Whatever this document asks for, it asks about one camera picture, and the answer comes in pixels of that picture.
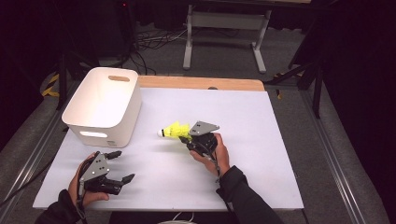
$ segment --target wooden table edge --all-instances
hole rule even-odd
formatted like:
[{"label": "wooden table edge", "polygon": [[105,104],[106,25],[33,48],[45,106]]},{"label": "wooden table edge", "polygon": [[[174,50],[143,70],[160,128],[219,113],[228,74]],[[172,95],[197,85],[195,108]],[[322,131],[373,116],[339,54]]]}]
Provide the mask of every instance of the wooden table edge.
[{"label": "wooden table edge", "polygon": [[213,89],[225,91],[265,91],[260,80],[218,77],[139,76],[143,88]]}]

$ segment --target yellow tape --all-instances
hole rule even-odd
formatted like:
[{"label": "yellow tape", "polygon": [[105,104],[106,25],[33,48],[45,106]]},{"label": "yellow tape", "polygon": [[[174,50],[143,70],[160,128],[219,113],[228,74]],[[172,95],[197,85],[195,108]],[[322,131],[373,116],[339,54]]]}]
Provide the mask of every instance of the yellow tape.
[{"label": "yellow tape", "polygon": [[59,97],[59,92],[56,91],[52,91],[52,87],[55,84],[55,82],[59,79],[59,74],[54,75],[50,81],[49,84],[47,85],[47,88],[41,93],[41,95],[43,96],[55,96],[55,97]]}]

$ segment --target white table surface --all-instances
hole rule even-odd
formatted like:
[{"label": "white table surface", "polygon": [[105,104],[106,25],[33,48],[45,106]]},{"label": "white table surface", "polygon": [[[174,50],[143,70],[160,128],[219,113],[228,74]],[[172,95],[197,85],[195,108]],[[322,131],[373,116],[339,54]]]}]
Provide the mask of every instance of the white table surface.
[{"label": "white table surface", "polygon": [[[303,208],[300,191],[265,91],[209,91],[141,88],[143,104],[130,143],[108,161],[109,179],[135,174],[119,195],[88,208],[107,211],[225,211],[216,178],[176,139],[157,131],[178,120],[217,124],[249,185],[274,209]],[[67,189],[78,165],[95,151],[116,148],[83,145],[69,130],[38,192],[34,208],[47,208]]]}]

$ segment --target hand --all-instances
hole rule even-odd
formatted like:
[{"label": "hand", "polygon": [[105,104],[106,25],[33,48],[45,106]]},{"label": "hand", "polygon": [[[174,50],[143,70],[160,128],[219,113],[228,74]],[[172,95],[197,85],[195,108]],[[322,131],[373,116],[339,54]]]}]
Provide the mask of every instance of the hand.
[{"label": "hand", "polygon": [[[220,168],[220,176],[223,176],[228,170],[230,170],[230,159],[228,157],[227,147],[224,146],[222,142],[221,135],[219,133],[214,133],[216,139],[218,140],[218,146],[213,152],[213,157],[218,161],[218,166]],[[190,154],[194,157],[196,161],[204,164],[206,169],[217,176],[218,171],[216,170],[216,165],[206,157],[200,156],[196,151],[190,150]]]},{"label": "hand", "polygon": [[[92,158],[95,154],[92,153],[86,160]],[[78,185],[78,173],[79,170],[81,169],[82,163],[79,165],[75,176],[73,177],[72,181],[70,182],[69,185],[69,194],[70,198],[72,199],[73,205],[77,206],[77,185]],[[108,201],[109,197],[107,193],[103,192],[90,192],[86,191],[85,196],[84,196],[84,201],[82,202],[83,206],[87,206],[90,203],[96,202],[96,201]]]}]

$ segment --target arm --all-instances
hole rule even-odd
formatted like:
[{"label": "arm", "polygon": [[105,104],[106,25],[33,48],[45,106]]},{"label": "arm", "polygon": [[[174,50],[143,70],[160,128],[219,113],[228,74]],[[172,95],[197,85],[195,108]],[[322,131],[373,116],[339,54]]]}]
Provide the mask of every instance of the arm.
[{"label": "arm", "polygon": [[[75,176],[70,182],[69,189],[63,189],[59,193],[58,202],[53,203],[44,211],[35,221],[35,224],[69,224],[76,223],[81,219],[77,211],[77,185],[78,173],[81,169],[78,167]],[[86,191],[83,201],[83,206],[96,201],[108,200],[108,194],[103,192],[89,192]]]},{"label": "arm", "polygon": [[250,188],[247,178],[236,166],[220,179],[217,193],[224,202],[233,204],[241,224],[283,223],[262,197]]},{"label": "arm", "polygon": [[[248,185],[247,178],[236,166],[230,168],[230,161],[227,147],[224,146],[221,135],[215,133],[218,146],[214,153],[220,168],[220,189],[217,190],[219,196],[226,203],[233,204],[241,224],[277,224],[283,223],[274,210]],[[201,157],[191,150],[190,154],[195,160],[203,163],[206,169],[213,175],[217,175],[216,166],[207,158]]]},{"label": "arm", "polygon": [[66,189],[59,193],[58,202],[53,203],[44,211],[35,224],[69,224],[80,220],[76,207]]}]

